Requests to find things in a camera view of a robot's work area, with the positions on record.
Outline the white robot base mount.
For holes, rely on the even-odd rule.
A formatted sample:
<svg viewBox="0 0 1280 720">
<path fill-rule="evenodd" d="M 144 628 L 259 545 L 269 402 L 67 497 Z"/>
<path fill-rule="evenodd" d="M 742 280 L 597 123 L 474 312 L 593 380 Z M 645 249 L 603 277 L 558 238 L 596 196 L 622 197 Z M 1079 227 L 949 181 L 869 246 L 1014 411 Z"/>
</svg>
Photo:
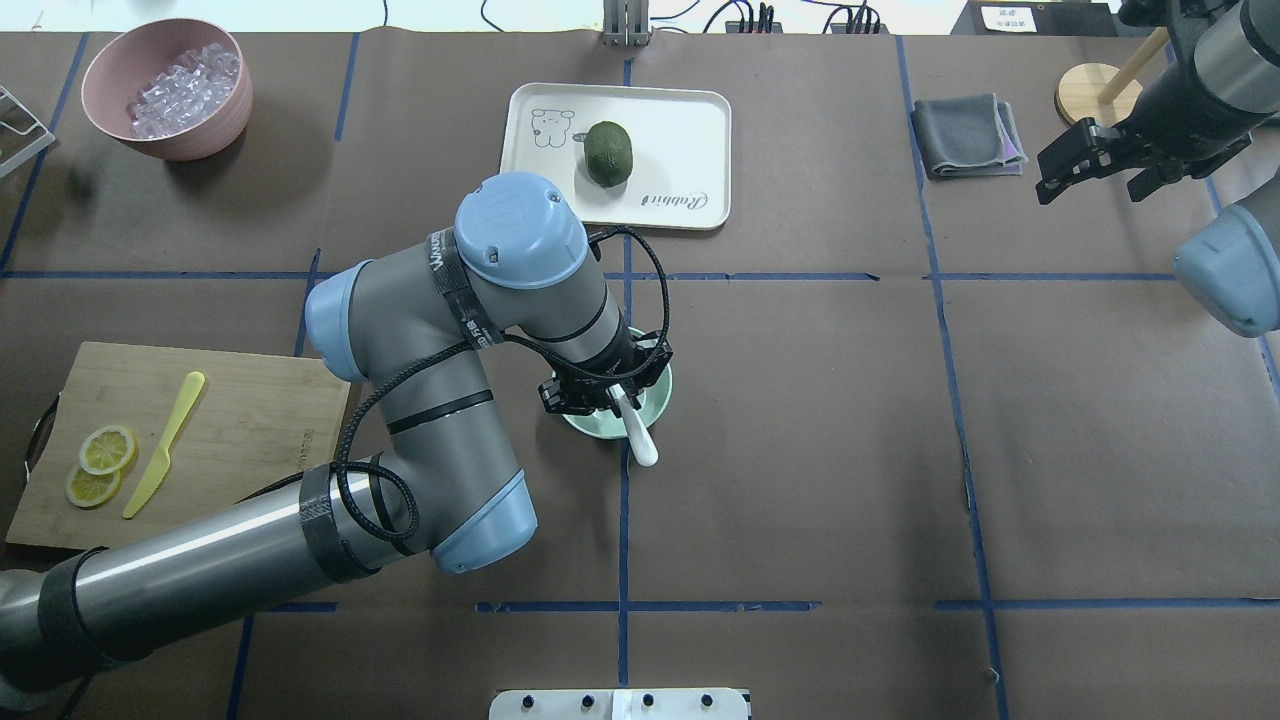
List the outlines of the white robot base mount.
<svg viewBox="0 0 1280 720">
<path fill-rule="evenodd" d="M 489 719 L 751 719 L 748 691 L 730 687 L 502 691 Z"/>
</svg>

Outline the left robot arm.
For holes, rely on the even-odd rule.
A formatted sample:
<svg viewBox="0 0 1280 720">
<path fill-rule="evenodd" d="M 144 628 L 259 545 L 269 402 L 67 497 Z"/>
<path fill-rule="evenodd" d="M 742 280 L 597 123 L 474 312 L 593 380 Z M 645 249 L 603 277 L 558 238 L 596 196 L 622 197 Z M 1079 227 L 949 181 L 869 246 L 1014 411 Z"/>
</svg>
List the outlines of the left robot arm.
<svg viewBox="0 0 1280 720">
<path fill-rule="evenodd" d="M 429 553 L 451 574 L 492 565 L 538 527 L 479 354 L 544 359 L 550 414 L 622 419 L 640 464 L 639 395 L 667 368 L 671 315 L 632 333 L 590 233 L 548 179 L 493 176 L 421 243 L 317 284 L 308 341 L 338 378 L 370 386 L 332 459 L 229 509 L 47 571 L 3 573 L 3 716 L 155 650 L 298 596 Z"/>
</svg>

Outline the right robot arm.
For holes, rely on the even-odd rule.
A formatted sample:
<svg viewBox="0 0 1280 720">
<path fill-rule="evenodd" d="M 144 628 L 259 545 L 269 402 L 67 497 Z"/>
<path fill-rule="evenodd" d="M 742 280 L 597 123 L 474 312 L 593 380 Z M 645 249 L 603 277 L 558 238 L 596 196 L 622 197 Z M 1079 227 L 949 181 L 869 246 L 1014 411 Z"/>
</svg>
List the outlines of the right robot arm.
<svg viewBox="0 0 1280 720">
<path fill-rule="evenodd" d="M 1134 170 L 1139 202 L 1187 177 L 1203 179 L 1277 115 L 1275 1 L 1125 1 L 1120 22 L 1164 27 L 1174 61 L 1111 127 L 1074 122 L 1038 154 L 1038 201 L 1083 181 Z M 1219 323 L 1244 338 L 1279 325 L 1277 181 L 1225 206 L 1175 254 L 1172 272 Z"/>
</svg>

